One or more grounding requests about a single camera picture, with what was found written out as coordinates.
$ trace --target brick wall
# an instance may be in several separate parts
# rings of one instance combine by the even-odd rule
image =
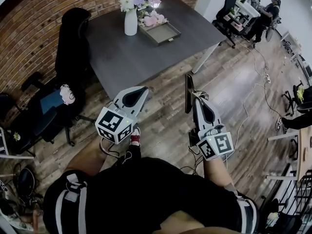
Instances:
[[[190,6],[197,0],[183,0]],[[119,8],[118,0],[22,0],[0,21],[0,91],[10,94],[23,108],[36,92],[20,86],[39,71],[43,82],[55,76],[59,27],[62,15],[81,7],[97,17]],[[7,117],[14,117],[12,111]]]

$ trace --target wooden floor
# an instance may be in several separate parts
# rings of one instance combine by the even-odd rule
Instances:
[[[285,101],[281,94],[292,91],[292,86],[304,81],[301,70],[290,63],[288,54],[280,47],[280,36],[276,33],[270,43],[265,40],[257,49],[266,59],[271,84],[266,84],[268,102],[280,114],[285,114]],[[261,73],[264,67],[262,56],[252,50],[256,58],[256,68]],[[263,75],[254,69],[254,56],[245,47],[238,44],[232,49],[227,43],[218,47],[201,70],[193,75],[195,87],[210,95],[210,101],[219,110],[222,122],[231,131],[235,144],[237,130],[246,118],[243,101],[253,90],[254,84],[263,85]],[[139,115],[141,128],[142,155],[159,157],[177,167],[194,165],[194,157],[188,151],[188,132],[193,128],[192,114],[184,113],[184,74],[191,71],[200,58],[198,53],[171,67],[156,78],[145,82],[150,93],[142,113]],[[109,102],[96,77],[87,89],[87,105],[83,115],[96,118],[102,107]],[[267,142],[267,137],[276,135],[275,122],[278,114],[271,111],[265,101],[264,89],[260,86],[246,100],[249,118],[240,130],[236,152],[228,160],[228,170],[239,191],[261,204],[262,195],[267,195],[274,181],[265,179],[267,174],[280,174],[288,155],[294,151],[289,139]],[[95,127],[83,120],[76,122],[71,136],[76,143],[74,148],[66,144],[65,133],[55,139],[55,144],[39,142],[32,151],[35,160],[30,165],[37,173],[40,184],[37,192],[44,194],[51,183],[61,174],[70,159],[96,136]],[[117,148],[126,151],[128,142]],[[114,162],[108,158],[104,168]],[[16,161],[0,160],[0,173],[11,173]],[[202,175],[202,166],[197,168]]]

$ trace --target dark gray table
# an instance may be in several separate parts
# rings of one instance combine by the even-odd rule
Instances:
[[[162,0],[157,12],[182,33],[161,46],[155,46],[139,29],[135,36],[125,35],[125,13],[120,10],[90,20],[86,36],[91,48],[91,66],[111,99],[121,90],[208,49],[193,69],[196,73],[225,40],[210,22],[181,0]]]

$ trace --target white stripe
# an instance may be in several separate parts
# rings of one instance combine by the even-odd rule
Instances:
[[[255,225],[257,223],[257,210],[256,210],[256,208],[254,206],[254,203],[250,199],[247,199],[247,201],[249,202],[249,204],[253,208],[253,228],[252,228],[252,233],[254,233]]]
[[[57,204],[56,204],[56,207],[55,207],[55,219],[56,219],[56,222],[57,222],[58,234],[63,234],[60,214],[62,212],[63,198],[64,198],[64,195],[65,195],[66,192],[67,192],[67,190],[64,190],[58,196]]]
[[[241,201],[241,200],[238,200],[238,205],[240,207],[240,212],[242,213],[242,230],[241,230],[241,233],[246,233],[246,228],[247,228],[247,224],[246,224],[246,211],[245,211],[245,204],[246,202],[245,201]]]
[[[79,234],[87,234],[86,228],[86,202],[87,188],[84,187],[80,191],[79,213],[78,213],[78,230]]]

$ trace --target white vase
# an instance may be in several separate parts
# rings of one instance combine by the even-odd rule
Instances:
[[[134,36],[137,33],[137,8],[126,12],[125,34]]]

